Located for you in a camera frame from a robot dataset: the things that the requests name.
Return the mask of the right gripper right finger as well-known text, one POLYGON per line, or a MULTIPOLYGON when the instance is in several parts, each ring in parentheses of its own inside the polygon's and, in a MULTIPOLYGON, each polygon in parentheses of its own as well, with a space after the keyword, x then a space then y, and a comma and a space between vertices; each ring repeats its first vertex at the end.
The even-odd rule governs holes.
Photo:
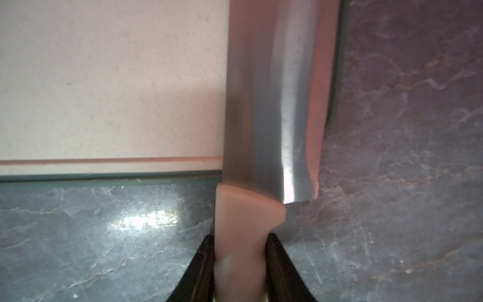
POLYGON ((269 234, 265 255, 269 302, 316 302, 276 234, 269 234))

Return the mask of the knife with beige handle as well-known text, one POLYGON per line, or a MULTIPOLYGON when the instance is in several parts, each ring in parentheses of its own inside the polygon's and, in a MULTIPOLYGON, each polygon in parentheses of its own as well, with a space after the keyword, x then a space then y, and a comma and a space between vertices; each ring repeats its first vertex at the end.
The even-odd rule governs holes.
POLYGON ((231 1, 218 301, 265 301, 267 242, 289 203, 314 200, 342 1, 231 1))

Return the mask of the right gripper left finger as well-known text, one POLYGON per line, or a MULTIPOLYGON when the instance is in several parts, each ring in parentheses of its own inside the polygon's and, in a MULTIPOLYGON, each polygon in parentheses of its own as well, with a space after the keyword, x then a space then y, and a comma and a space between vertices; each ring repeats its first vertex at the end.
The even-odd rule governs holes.
POLYGON ((212 302, 214 298, 214 236, 207 235, 166 302, 212 302))

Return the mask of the beige cutting board green rim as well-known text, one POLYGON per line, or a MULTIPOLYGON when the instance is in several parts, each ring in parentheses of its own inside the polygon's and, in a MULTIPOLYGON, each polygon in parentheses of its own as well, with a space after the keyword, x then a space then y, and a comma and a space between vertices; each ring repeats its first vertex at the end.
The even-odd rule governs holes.
POLYGON ((1 181, 223 170, 231 1, 2 1, 1 181))

